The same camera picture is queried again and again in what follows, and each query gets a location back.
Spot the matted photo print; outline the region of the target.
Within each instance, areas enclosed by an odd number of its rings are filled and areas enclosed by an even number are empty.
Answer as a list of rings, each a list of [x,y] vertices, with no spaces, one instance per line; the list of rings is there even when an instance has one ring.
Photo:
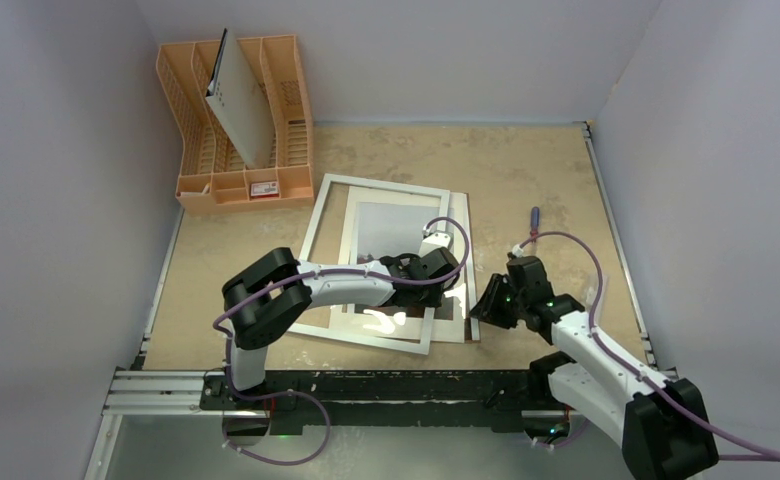
[[[365,263],[383,256],[418,253],[423,226],[440,215],[437,197],[351,186],[348,189],[337,262]],[[436,309],[335,306],[329,327],[371,337],[415,341],[433,320],[433,342],[466,340],[467,284],[459,280]]]

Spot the blue handled screwdriver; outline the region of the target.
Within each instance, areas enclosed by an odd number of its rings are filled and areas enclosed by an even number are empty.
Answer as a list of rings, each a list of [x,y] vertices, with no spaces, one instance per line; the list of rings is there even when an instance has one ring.
[[[531,242],[535,243],[540,231],[541,210],[538,206],[534,206],[531,209],[530,214],[530,238]]]

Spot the white picture frame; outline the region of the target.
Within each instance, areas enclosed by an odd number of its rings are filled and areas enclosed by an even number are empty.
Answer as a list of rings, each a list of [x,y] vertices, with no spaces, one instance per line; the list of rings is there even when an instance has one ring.
[[[298,258],[301,261],[307,261],[312,252],[314,240],[316,237],[316,232],[319,223],[322,219],[325,202],[329,190],[334,183],[338,183],[341,185],[376,189],[379,191],[398,192],[398,193],[405,193],[410,195],[433,197],[439,200],[438,216],[447,217],[448,207],[450,204],[449,190],[345,176],[339,174],[326,174],[323,177],[323,180],[321,182],[316,203],[313,208],[310,221],[308,223],[305,239],[303,241],[302,248],[298,255]],[[430,350],[433,323],[434,323],[434,309],[427,309],[425,312],[425,319],[423,320],[423,324],[421,326],[420,339],[418,343],[342,332],[335,329],[321,328],[318,326],[304,325],[301,323],[294,323],[290,327],[289,333],[305,335],[305,336],[320,338],[324,340],[333,340],[333,341],[346,342],[346,343],[357,344],[362,346],[395,350],[404,353],[427,355]]]

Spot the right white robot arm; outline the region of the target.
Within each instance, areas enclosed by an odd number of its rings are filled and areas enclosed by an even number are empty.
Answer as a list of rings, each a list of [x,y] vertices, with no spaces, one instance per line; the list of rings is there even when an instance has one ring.
[[[699,389],[670,381],[592,325],[571,295],[554,293],[543,262],[511,255],[492,275],[473,318],[500,328],[525,321],[556,353],[529,365],[525,387],[542,407],[569,406],[620,447],[636,479],[688,479],[719,461]]]

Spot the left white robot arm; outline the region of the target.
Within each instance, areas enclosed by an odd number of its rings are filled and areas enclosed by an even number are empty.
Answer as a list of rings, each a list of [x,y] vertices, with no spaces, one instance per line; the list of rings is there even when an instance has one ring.
[[[462,266],[446,247],[420,256],[404,253],[357,265],[297,260],[276,248],[222,287],[225,312],[216,321],[229,341],[225,395],[238,408],[263,399],[268,347],[307,310],[346,304],[369,307],[441,305]]]

